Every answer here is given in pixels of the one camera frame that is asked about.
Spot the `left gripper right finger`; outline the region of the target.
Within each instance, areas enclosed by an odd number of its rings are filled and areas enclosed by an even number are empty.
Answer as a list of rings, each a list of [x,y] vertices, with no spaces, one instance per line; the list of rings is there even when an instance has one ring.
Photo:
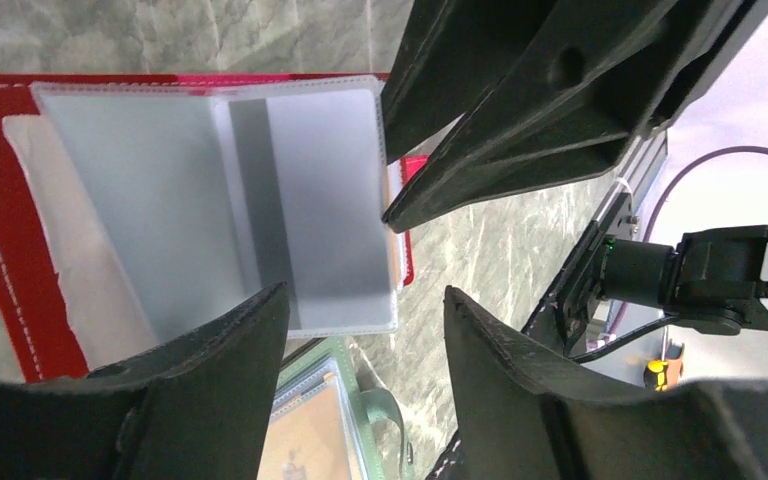
[[[470,479],[768,479],[768,380],[657,393],[570,361],[447,287]]]

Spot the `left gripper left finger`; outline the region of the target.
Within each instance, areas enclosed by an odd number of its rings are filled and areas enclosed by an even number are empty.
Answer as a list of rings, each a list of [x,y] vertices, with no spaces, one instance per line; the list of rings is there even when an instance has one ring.
[[[75,379],[0,381],[0,479],[253,479],[288,333],[284,284]]]

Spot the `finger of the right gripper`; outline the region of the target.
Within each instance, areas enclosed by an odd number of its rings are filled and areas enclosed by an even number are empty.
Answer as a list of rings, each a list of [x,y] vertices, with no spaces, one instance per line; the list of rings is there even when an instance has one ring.
[[[382,92],[389,162],[449,125],[502,79],[554,4],[416,1]]]
[[[476,202],[600,176],[702,97],[768,1],[551,1],[507,74],[384,213],[403,232]]]

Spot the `red card holder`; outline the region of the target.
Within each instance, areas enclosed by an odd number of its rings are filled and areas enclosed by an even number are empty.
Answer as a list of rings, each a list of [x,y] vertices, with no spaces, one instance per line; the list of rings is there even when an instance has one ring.
[[[415,165],[385,160],[383,85],[363,73],[0,74],[0,311],[26,380],[123,360],[266,287],[243,279],[231,101],[371,90],[381,220]],[[386,228],[395,327],[297,336],[289,320],[291,337],[397,329],[413,259],[409,235]]]

